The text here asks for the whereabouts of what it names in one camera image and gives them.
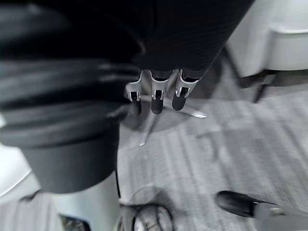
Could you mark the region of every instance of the black fabric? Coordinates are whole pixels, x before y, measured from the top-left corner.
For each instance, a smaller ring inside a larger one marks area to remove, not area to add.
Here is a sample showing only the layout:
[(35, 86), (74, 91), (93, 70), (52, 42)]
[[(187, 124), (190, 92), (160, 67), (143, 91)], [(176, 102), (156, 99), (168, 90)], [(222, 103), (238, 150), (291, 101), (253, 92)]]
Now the black fabric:
[(116, 168), (119, 123), (128, 111), (132, 64), (105, 60), (2, 62), (3, 144), (21, 148), (42, 188), (71, 193)]
[(87, 141), (21, 150), (44, 190), (73, 193), (103, 181), (116, 169), (118, 140), (117, 125)]
[(253, 0), (157, 0), (141, 69), (207, 70)]

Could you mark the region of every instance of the gray carpet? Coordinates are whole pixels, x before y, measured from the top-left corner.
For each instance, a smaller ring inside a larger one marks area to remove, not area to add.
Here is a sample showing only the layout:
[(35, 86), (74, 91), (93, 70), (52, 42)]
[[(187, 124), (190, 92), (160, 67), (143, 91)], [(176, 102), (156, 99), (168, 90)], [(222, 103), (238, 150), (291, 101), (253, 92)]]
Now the gray carpet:
[[(306, 78), (305, 72), (283, 73), (265, 98), (252, 104), (255, 86), (239, 89), (224, 64), (220, 82), (210, 71), (187, 100), (208, 118), (164, 110), (142, 147), (147, 111), (129, 116), (118, 153), (121, 200), (164, 204), (178, 231), (252, 230), (248, 219), (217, 208), (214, 195), (220, 190), (308, 211)], [(2, 206), (0, 230), (61, 228), (48, 196), (39, 194), (31, 203)]]

